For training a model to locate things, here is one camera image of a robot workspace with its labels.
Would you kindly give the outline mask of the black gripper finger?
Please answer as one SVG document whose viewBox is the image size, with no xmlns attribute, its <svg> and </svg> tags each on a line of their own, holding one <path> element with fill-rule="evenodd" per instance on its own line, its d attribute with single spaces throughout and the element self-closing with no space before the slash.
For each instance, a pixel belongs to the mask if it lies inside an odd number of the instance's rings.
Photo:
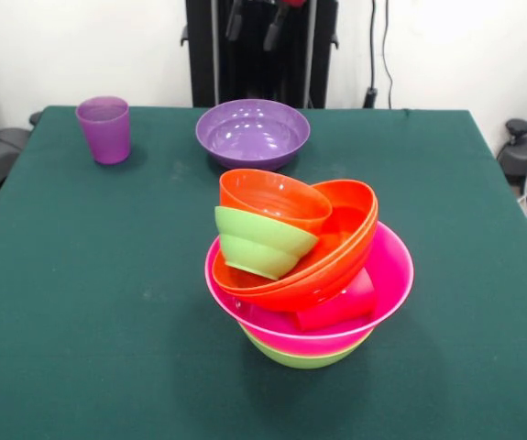
<svg viewBox="0 0 527 440">
<path fill-rule="evenodd" d="M 227 19 L 225 36 L 228 41 L 235 42 L 238 40 L 243 21 L 243 0 L 234 0 Z"/>
<path fill-rule="evenodd" d="M 280 32 L 287 16 L 287 5 L 285 3 L 278 3 L 277 12 L 269 24 L 268 31 L 263 43 L 265 51 L 273 51 L 279 40 Z"/>
</svg>

